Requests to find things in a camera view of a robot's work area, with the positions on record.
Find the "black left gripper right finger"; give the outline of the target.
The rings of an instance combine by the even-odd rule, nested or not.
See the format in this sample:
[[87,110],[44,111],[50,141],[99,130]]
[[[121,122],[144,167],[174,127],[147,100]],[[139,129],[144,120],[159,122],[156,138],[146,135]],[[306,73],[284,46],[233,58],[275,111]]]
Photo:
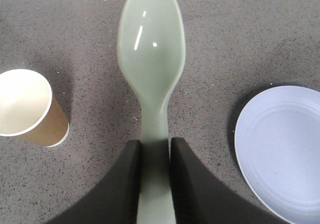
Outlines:
[[179,224],[283,224],[219,181],[182,137],[170,144],[170,185]]

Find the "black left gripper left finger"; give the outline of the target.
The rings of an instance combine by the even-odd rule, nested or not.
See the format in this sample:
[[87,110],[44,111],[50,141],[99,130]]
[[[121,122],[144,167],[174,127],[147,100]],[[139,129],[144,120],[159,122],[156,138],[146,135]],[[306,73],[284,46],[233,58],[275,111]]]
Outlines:
[[135,224],[141,176],[141,143],[129,140],[104,178],[49,224]]

